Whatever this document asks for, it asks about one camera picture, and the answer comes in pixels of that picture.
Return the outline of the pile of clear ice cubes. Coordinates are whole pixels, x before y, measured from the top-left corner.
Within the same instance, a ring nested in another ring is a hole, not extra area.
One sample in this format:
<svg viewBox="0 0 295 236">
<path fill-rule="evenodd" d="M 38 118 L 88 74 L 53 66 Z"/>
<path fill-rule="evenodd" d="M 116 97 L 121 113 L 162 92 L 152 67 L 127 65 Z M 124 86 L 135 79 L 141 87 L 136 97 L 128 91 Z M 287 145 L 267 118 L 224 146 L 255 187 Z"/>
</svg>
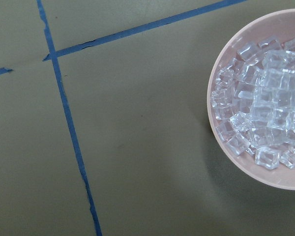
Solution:
<svg viewBox="0 0 295 236">
<path fill-rule="evenodd" d="M 216 132 L 226 147 L 269 170 L 295 168 L 295 38 L 246 43 L 213 85 Z"/>
</svg>

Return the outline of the pink bowl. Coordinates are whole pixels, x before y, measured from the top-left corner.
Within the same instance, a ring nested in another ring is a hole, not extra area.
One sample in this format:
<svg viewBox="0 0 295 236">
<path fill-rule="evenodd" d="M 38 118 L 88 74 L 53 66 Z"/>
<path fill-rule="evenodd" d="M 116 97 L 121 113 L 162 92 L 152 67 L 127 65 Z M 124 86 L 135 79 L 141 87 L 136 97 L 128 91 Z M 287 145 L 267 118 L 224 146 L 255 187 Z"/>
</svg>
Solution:
<svg viewBox="0 0 295 236">
<path fill-rule="evenodd" d="M 207 93 L 210 94 L 213 89 L 213 79 L 218 69 L 226 65 L 236 55 L 240 47 L 250 41 L 258 42 L 272 35 L 276 35 L 281 42 L 295 37 L 295 9 L 285 9 L 269 13 L 240 29 L 226 43 L 218 55 L 209 77 Z M 276 188 L 295 190 L 295 168 L 290 170 L 286 167 L 279 167 L 274 170 L 267 170 L 255 165 L 253 158 L 248 153 L 243 153 L 239 156 L 234 155 L 217 135 L 215 128 L 218 125 L 218 121 L 213 115 L 210 98 L 207 99 L 207 113 L 211 129 L 219 146 L 234 165 L 259 182 Z"/>
</svg>

